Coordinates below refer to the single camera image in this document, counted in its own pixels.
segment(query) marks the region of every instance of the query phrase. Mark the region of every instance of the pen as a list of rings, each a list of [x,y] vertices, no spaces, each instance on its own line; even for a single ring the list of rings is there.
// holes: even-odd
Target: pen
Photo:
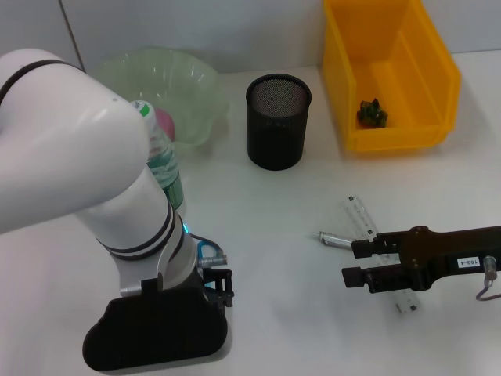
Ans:
[[[312,233],[312,237],[320,240],[324,245],[334,248],[342,248],[351,251],[351,243],[355,239],[350,239],[347,237],[339,237],[333,233],[324,233],[320,231],[319,233]]]

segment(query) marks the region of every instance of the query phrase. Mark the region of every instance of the mesh pencil cup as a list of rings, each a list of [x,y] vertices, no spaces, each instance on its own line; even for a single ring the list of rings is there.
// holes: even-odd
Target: mesh pencil cup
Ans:
[[[268,74],[247,90],[247,154],[258,166],[279,171],[299,162],[312,93],[289,74]]]

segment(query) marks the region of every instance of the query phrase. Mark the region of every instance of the ruler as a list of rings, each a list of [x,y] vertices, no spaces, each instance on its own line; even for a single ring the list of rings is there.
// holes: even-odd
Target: ruler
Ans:
[[[350,196],[348,199],[343,200],[341,202],[341,209],[357,240],[367,239],[372,241],[374,237],[376,237],[378,233],[377,228],[358,197]],[[400,263],[398,254],[374,255],[367,260],[370,262],[370,265],[367,267],[387,266]],[[400,313],[411,313],[417,311],[421,307],[415,291],[397,290],[390,291],[388,294],[391,295],[395,308]]]

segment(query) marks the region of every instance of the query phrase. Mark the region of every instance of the green bowl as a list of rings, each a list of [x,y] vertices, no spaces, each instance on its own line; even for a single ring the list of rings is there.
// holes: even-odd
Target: green bowl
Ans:
[[[88,73],[128,101],[146,100],[169,113],[179,146],[207,141],[214,121],[228,110],[218,73],[183,52],[139,49],[105,60]]]

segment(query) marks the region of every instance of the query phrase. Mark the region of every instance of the plastic bottle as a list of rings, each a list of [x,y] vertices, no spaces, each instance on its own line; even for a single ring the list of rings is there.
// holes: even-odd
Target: plastic bottle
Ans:
[[[150,158],[148,167],[165,192],[174,209],[179,208],[184,199],[178,162],[175,159],[171,140],[158,126],[153,106],[144,100],[134,100],[132,106],[142,115],[150,134]]]

